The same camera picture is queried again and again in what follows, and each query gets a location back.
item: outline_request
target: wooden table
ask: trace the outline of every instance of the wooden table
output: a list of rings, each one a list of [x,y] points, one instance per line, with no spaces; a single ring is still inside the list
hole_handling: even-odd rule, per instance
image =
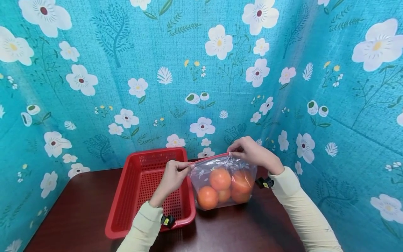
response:
[[[115,252],[104,234],[122,169],[82,173],[69,181],[25,252]],[[259,177],[266,177],[263,168]],[[271,190],[254,187],[249,203],[207,212],[182,229],[160,234],[153,252],[305,251]]]

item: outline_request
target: plastic bag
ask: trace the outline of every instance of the plastic bag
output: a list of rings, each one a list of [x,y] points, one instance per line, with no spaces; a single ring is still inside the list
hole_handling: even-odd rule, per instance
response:
[[[209,210],[248,202],[257,166],[224,153],[194,162],[190,180],[196,207]]]

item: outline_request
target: light yellow sleeve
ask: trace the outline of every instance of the light yellow sleeve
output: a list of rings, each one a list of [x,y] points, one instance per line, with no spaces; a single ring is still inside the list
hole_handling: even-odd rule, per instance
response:
[[[134,217],[131,229],[116,252],[148,252],[161,228],[162,208],[146,201]]]
[[[287,211],[307,252],[342,252],[326,218],[302,190],[297,176],[289,167],[274,180],[274,195]]]

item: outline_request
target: hand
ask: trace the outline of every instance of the hand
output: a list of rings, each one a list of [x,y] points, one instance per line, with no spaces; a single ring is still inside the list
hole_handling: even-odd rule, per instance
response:
[[[165,172],[161,182],[150,199],[150,206],[161,207],[164,200],[175,190],[177,190],[186,175],[194,166],[189,166],[191,162],[178,162],[170,160],[166,163]]]
[[[227,152],[250,164],[263,166],[273,175],[279,175],[284,171],[280,159],[268,149],[257,144],[250,136],[236,140],[228,147]]]

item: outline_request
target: red basket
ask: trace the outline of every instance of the red basket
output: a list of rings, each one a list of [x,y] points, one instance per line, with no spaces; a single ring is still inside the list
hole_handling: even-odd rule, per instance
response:
[[[166,162],[172,159],[186,162],[185,149],[148,150],[127,157],[106,222],[105,234],[108,238],[118,239],[127,235],[134,216],[141,205],[150,200],[164,174]],[[171,229],[185,226],[194,220],[196,208],[189,177],[165,200],[162,207],[164,215],[172,215],[176,219]],[[167,230],[167,227],[161,226],[160,232]]]

